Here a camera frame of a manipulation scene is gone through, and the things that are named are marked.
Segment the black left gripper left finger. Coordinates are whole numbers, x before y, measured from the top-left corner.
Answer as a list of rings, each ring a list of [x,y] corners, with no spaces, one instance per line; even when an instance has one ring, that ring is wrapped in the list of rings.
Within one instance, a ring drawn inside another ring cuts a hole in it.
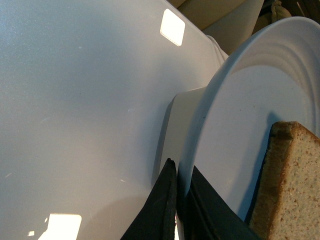
[[[144,206],[122,240],[173,240],[176,228],[177,170],[167,159]]]

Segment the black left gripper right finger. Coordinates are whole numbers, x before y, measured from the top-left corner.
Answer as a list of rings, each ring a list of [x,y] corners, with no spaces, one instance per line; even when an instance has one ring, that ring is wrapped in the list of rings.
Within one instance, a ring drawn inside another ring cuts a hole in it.
[[[260,237],[220,197],[197,167],[189,190],[177,197],[185,240],[259,240]]]

